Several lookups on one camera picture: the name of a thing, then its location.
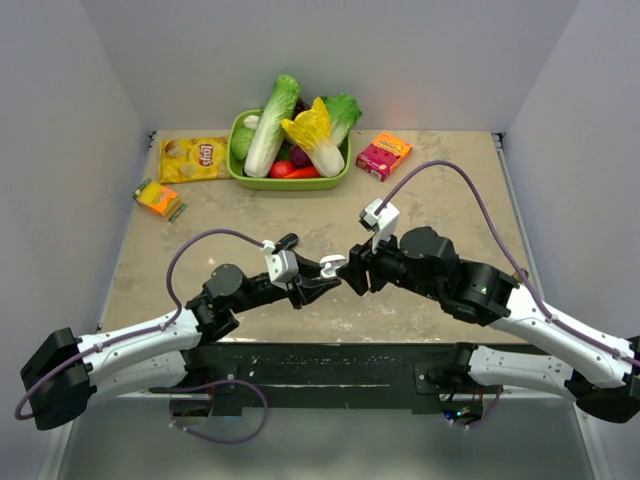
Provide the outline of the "black earbud charging case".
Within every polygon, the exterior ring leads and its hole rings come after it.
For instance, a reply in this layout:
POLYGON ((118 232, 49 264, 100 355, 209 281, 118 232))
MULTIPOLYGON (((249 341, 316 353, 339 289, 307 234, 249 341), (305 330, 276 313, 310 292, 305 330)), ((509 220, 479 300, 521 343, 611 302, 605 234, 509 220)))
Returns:
POLYGON ((299 237, 295 233, 288 233, 282 237, 276 244, 277 250, 290 250, 295 248, 299 243, 299 237))

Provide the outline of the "white earbud charging case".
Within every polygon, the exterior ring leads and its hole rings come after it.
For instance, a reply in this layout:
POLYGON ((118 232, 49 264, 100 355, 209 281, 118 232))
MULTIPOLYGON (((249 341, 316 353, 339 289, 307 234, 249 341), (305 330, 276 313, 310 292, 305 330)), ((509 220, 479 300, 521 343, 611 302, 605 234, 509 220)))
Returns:
POLYGON ((320 276, 324 279, 336 278, 338 275, 338 270, 347 262, 347 258, 339 254, 323 257, 319 261, 320 276))

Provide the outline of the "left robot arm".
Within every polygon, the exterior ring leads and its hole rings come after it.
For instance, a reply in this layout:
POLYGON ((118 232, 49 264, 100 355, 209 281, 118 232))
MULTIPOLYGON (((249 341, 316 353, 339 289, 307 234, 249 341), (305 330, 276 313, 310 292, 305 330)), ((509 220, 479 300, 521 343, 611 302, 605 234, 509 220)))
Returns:
POLYGON ((51 333, 20 371, 25 397, 19 420, 50 430, 78 416, 90 402, 143 387, 200 390, 207 368, 184 352, 212 344, 239 323, 235 314, 288 300, 300 309, 339 286, 342 255, 309 261, 291 250, 265 257, 267 270, 248 277, 233 264, 217 267, 199 295, 147 322, 110 333, 75 336, 51 333))

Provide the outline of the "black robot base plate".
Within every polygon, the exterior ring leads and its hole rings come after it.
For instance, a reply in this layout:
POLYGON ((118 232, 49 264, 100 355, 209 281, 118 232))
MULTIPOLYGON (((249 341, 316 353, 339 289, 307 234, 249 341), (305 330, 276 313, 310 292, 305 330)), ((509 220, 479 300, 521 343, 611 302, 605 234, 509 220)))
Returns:
POLYGON ((493 392, 471 380, 463 344, 215 343, 183 352, 180 388, 213 389, 213 412, 268 405, 438 414, 440 398, 493 392))

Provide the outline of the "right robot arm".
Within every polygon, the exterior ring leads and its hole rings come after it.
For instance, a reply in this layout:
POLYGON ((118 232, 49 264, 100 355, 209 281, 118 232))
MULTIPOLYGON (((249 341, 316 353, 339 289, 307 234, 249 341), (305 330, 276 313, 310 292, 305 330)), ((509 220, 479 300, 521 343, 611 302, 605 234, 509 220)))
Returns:
POLYGON ((402 238, 355 245, 339 277, 359 295, 387 284, 436 301, 456 320, 523 339, 536 354, 459 344, 434 375, 459 393, 513 386, 566 398, 587 414, 625 423, 639 412, 639 340, 621 339, 536 303, 517 280, 486 263, 464 260, 429 227, 402 238))

